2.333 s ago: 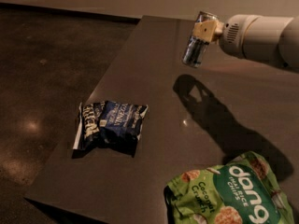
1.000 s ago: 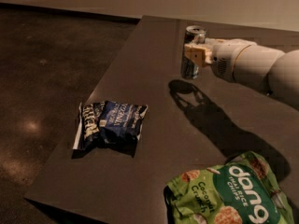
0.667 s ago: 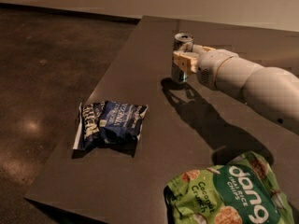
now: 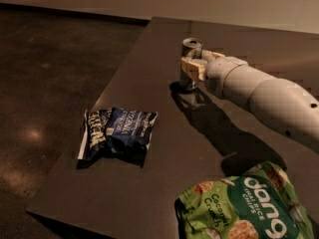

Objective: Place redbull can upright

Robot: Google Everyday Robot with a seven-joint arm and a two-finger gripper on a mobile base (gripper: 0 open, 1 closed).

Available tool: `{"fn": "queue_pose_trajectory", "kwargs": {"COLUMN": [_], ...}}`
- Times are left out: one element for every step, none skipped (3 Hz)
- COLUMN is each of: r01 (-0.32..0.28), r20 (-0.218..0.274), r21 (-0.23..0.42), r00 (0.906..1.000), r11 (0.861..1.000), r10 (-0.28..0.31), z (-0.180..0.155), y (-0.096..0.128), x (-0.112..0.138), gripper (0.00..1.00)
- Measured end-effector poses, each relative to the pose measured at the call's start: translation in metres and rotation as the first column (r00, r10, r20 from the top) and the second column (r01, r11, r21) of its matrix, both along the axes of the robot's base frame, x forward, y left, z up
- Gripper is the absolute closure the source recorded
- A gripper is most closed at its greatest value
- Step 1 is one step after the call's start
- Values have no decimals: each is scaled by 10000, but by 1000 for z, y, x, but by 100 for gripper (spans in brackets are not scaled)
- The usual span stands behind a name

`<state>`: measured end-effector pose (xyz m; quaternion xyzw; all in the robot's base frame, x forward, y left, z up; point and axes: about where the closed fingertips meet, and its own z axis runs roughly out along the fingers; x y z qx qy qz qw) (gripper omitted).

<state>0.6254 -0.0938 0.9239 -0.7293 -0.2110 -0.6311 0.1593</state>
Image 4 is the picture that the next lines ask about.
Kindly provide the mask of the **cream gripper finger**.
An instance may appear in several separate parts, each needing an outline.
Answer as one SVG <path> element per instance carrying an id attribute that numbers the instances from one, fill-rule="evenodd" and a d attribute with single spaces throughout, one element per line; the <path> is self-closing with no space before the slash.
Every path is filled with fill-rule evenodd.
<path id="1" fill-rule="evenodd" d="M 181 69 L 196 83 L 204 80 L 207 61 L 182 57 L 180 59 Z"/>
<path id="2" fill-rule="evenodd" d="M 211 61 L 214 61 L 218 58 L 223 57 L 223 54 L 217 53 L 217 52 L 212 52 L 212 51 L 208 51 L 208 50 L 202 50 L 201 51 L 201 58 L 205 61 L 207 61 L 208 63 L 210 63 Z"/>

